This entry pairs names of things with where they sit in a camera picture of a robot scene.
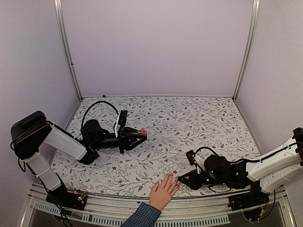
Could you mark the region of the pink nail polish bottle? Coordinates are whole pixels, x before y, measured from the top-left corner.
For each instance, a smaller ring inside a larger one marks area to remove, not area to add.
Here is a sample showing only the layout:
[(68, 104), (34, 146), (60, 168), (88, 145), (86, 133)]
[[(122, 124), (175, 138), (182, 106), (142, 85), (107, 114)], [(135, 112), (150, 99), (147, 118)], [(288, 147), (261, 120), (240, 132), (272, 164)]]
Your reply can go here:
[(138, 135), (147, 137), (147, 131), (145, 130), (145, 128), (141, 128), (140, 130), (138, 130)]

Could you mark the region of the blue checked sleeve forearm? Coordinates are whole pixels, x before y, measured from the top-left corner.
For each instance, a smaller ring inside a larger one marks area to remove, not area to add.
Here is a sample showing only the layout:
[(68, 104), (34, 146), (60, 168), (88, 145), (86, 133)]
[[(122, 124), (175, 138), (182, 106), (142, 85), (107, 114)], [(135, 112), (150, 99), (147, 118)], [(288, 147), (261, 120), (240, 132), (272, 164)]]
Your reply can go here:
[(160, 215), (160, 210), (149, 204), (142, 203), (121, 227), (153, 227)]

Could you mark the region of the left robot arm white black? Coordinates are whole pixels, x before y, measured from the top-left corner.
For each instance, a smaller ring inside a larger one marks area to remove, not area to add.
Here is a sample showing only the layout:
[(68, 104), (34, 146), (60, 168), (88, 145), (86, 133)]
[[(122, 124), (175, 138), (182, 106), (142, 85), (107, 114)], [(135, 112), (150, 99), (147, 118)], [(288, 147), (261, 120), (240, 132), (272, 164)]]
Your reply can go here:
[(70, 194), (65, 191), (59, 176), (39, 153), (40, 146), (46, 144), (82, 164), (89, 165), (99, 157), (100, 149), (118, 148), (120, 153), (124, 153), (147, 140), (145, 129), (138, 130), (125, 125), (126, 117), (127, 111), (121, 111), (113, 133), (101, 128), (98, 120), (89, 120), (81, 126), (82, 138), (77, 139), (47, 120), (43, 112), (36, 111), (11, 127), (10, 146), (16, 156), (52, 191), (52, 198), (60, 205), (67, 205), (71, 200)]

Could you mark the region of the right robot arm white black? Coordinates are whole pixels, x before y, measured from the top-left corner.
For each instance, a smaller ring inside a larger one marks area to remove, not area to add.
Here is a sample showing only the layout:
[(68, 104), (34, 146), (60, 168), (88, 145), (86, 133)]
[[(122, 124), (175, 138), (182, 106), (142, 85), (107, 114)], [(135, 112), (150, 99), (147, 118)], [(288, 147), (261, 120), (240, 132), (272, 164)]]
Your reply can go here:
[(226, 185), (231, 189), (244, 189), (256, 184), (245, 195), (248, 206), (255, 206), (277, 187), (296, 178), (303, 172), (303, 130), (294, 129), (293, 136), (276, 149), (257, 157), (229, 161), (214, 151), (203, 160), (197, 151), (186, 156), (195, 169), (180, 176), (178, 180), (192, 190), (203, 185)]

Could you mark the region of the person's bare hand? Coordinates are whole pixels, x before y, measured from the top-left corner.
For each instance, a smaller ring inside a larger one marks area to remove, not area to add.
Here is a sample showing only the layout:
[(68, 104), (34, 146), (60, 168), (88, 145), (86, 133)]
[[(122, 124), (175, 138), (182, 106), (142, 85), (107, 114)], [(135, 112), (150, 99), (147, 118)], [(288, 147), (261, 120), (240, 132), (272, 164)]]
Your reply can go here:
[(167, 174), (162, 182), (157, 182), (150, 193), (149, 205), (162, 211), (178, 191), (178, 179), (173, 180), (173, 174)]

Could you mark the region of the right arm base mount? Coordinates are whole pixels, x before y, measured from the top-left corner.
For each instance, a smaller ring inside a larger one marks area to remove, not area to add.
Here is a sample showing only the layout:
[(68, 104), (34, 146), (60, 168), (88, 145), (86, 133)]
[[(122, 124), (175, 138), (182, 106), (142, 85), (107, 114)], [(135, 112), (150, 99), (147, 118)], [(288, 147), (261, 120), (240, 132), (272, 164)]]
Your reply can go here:
[(260, 190), (228, 197), (229, 205), (232, 211), (242, 210), (244, 218), (252, 223), (259, 222), (265, 218), (265, 213), (269, 204), (269, 194)]

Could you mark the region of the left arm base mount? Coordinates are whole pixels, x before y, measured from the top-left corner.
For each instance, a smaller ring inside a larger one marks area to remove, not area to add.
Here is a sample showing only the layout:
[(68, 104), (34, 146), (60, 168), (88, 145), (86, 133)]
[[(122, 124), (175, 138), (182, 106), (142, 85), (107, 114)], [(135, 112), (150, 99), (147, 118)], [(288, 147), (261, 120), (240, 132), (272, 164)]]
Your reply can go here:
[(60, 185), (54, 190), (47, 190), (46, 201), (60, 207), (67, 207), (75, 210), (84, 210), (88, 194), (79, 189), (68, 191), (63, 181), (59, 178)]

